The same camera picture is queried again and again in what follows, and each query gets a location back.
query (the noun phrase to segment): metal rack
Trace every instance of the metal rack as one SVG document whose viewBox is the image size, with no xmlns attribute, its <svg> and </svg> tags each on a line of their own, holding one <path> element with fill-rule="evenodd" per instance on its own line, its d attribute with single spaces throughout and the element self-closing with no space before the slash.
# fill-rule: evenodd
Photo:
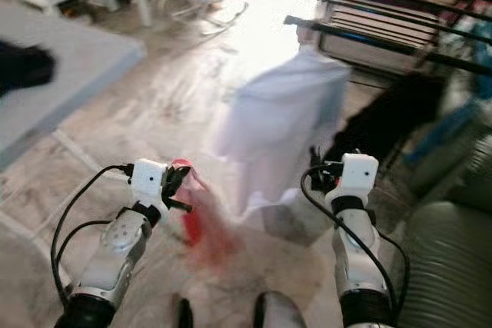
<svg viewBox="0 0 492 328">
<path fill-rule="evenodd" d="M 492 22 L 492 17 L 489 15 L 473 11 L 473 4 L 476 0 L 461 0 L 466 3 L 461 8 L 428 0 L 399 0 L 413 5 L 414 8 L 419 8 L 419 12 L 366 0 L 318 1 L 326 4 L 325 19 L 322 22 L 289 16 L 285 23 L 303 25 L 321 31 L 319 45 L 322 51 L 327 51 L 325 48 L 327 35 L 334 35 L 401 55 L 418 55 L 417 65 L 421 65 L 425 61 L 432 61 L 476 74 L 492 76 L 490 66 L 478 65 L 471 61 L 436 52 L 439 35 L 442 33 L 455 34 L 466 39 L 492 44 L 490 38 L 461 31 L 454 27 L 463 16 Z M 448 23 L 444 23 L 439 19 L 441 12 L 449 12 L 454 17 Z"/>
</svg>

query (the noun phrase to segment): marble floor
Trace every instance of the marble floor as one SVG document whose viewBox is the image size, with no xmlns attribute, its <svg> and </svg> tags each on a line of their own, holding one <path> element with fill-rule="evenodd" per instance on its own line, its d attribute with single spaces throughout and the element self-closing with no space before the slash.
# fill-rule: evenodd
<svg viewBox="0 0 492 328">
<path fill-rule="evenodd" d="M 268 232 L 249 227 L 248 222 L 239 224 L 232 211 L 234 194 L 229 191 L 234 171 L 208 150 L 214 117 L 234 90 L 297 51 L 295 29 L 283 25 L 285 15 L 293 9 L 315 14 L 315 5 L 299 7 L 297 0 L 248 1 L 250 8 L 237 24 L 211 38 L 198 35 L 204 25 L 175 23 L 154 2 L 152 28 L 140 26 L 132 6 L 112 14 L 98 13 L 98 27 L 140 38 L 148 47 L 148 58 L 67 118 L 61 129 L 101 165 L 140 157 L 190 158 L 220 196 L 221 212 L 233 220 L 241 245 L 220 273 L 193 267 L 179 214 L 174 212 L 168 226 L 155 231 L 114 327 L 171 326 L 171 298 L 179 293 L 190 299 L 198 327 L 246 328 L 251 326 L 255 297 L 266 289 L 290 296 L 309 327 L 341 326 L 329 224 L 302 200 L 288 214 L 281 207 L 273 210 Z M 350 84 L 344 117 L 379 92 Z M 57 140 L 47 137 L 2 173 L 2 209 L 28 229 L 37 230 L 90 175 Z M 66 229 L 108 218 L 128 206 L 130 199 L 127 185 L 101 180 L 81 198 Z M 397 209 L 403 213 L 404 204 Z M 39 231 L 44 242 L 51 240 L 54 226 L 51 221 Z M 310 234 L 307 243 L 294 242 L 313 229 L 317 232 Z M 97 237 L 96 229 L 91 229 L 73 240 L 63 264 L 74 278 L 94 251 Z M 52 326 L 61 308 L 47 265 L 24 250 L 26 245 L 10 245 L 14 261 L 0 263 L 2 326 Z M 8 284 L 5 276 L 18 283 Z M 16 316 L 12 317 L 12 311 L 18 311 Z"/>
</svg>

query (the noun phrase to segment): black wire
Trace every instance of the black wire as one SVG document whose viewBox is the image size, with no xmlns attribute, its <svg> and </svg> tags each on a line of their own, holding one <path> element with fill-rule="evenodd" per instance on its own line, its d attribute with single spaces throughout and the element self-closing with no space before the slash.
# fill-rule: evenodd
<svg viewBox="0 0 492 328">
<path fill-rule="evenodd" d="M 403 277 L 403 283 L 401 285 L 401 292 L 400 292 L 400 299 L 398 300 L 398 306 L 395 311 L 395 320 L 398 319 L 400 316 L 400 313 L 403 309 L 403 305 L 405 304 L 405 298 L 407 297 L 407 291 L 408 291 L 408 285 L 410 284 L 410 258 L 408 257 L 407 253 L 404 252 L 403 248 L 394 240 L 386 236 L 385 234 L 382 234 L 379 232 L 379 235 L 381 238 L 392 244 L 397 248 L 397 250 L 400 252 L 401 256 L 403 257 L 404 260 L 404 277 Z"/>
<path fill-rule="evenodd" d="M 58 266 L 60 264 L 60 261 L 62 260 L 62 257 L 63 257 L 63 253 L 65 251 L 65 248 L 67 247 L 67 245 L 70 242 L 70 240 L 82 228 L 86 228 L 86 227 L 89 227 L 89 226 L 94 226 L 96 224 L 109 224 L 109 223 L 111 223 L 110 220 L 91 220 L 90 222 L 86 222 L 86 223 L 80 224 L 76 228 L 74 228 L 73 230 L 71 230 L 71 232 L 68 234 L 68 236 L 63 240 L 63 244 L 61 244 L 60 250 L 58 251 L 58 254 L 56 255 L 56 265 Z"/>
<path fill-rule="evenodd" d="M 366 244 L 357 236 L 357 234 L 355 234 L 353 230 L 351 230 L 349 227 L 345 225 L 345 222 L 343 222 L 342 219 L 335 217 L 333 213 L 327 210 L 322 204 L 320 204 L 314 197 L 312 197 L 308 193 L 308 189 L 306 188 L 306 183 L 305 183 L 306 177 L 314 173 L 315 171 L 322 171 L 322 170 L 328 171 L 329 169 L 330 167 L 327 165 L 316 165 L 305 171 L 301 177 L 302 193 L 319 211 L 321 211 L 323 214 L 328 216 L 337 226 L 339 226 L 342 230 L 344 230 L 357 243 L 357 245 L 359 245 L 359 247 L 370 257 L 370 259 L 373 261 L 373 263 L 376 265 L 381 275 L 383 276 L 384 282 L 386 283 L 388 289 L 388 293 L 390 294 L 391 309 L 393 310 L 393 312 L 395 312 L 397 309 L 396 294 L 394 292 L 394 288 L 390 276 L 387 274 L 387 271 L 384 269 L 381 262 L 375 257 L 375 255 L 372 253 L 369 247 L 366 246 Z"/>
<path fill-rule="evenodd" d="M 52 273 L 53 273 L 53 279 L 55 280 L 55 286 L 56 290 L 58 292 L 58 295 L 60 297 L 60 301 L 63 304 L 63 307 L 66 307 L 68 305 L 68 296 L 67 293 L 65 292 L 65 289 L 63 288 L 63 283 L 62 279 L 60 278 L 60 273 L 58 271 L 58 264 L 56 263 L 56 248 L 57 248 L 57 242 L 58 242 L 58 237 L 60 236 L 60 232 L 62 230 L 63 223 L 65 222 L 65 218 L 68 215 L 68 212 L 70 211 L 71 207 L 74 206 L 75 202 L 79 199 L 79 197 L 86 192 L 88 188 L 98 179 L 100 176 L 104 174 L 104 172 L 110 171 L 111 169 L 119 169 L 120 171 L 124 171 L 126 169 L 126 166 L 124 165 L 110 165 L 109 167 L 101 169 L 74 197 L 71 199 L 70 203 L 67 205 L 65 210 L 63 211 L 63 214 L 60 217 L 60 220 L 58 221 L 58 224 L 56 225 L 55 229 L 55 234 L 53 235 L 53 241 L 52 241 L 52 247 L 50 249 L 50 261 L 52 265 Z"/>
</svg>

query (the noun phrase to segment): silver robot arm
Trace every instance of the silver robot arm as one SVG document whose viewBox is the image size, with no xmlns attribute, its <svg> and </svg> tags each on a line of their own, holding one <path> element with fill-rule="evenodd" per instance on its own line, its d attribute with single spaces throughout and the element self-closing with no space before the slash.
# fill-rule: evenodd
<svg viewBox="0 0 492 328">
<path fill-rule="evenodd" d="M 187 172 L 146 159 L 135 163 L 129 180 L 135 205 L 121 210 L 101 234 L 98 250 L 86 265 L 55 328 L 105 328 L 111 324 L 152 228 L 166 221 L 169 207 L 191 210 L 169 199 Z"/>
<path fill-rule="evenodd" d="M 342 175 L 336 188 L 327 193 L 326 204 L 378 258 L 381 238 L 366 211 L 378 162 L 363 154 L 345 154 L 342 162 Z M 344 327 L 389 327 L 393 321 L 391 300 L 374 261 L 341 227 L 336 227 L 332 245 Z"/>
</svg>

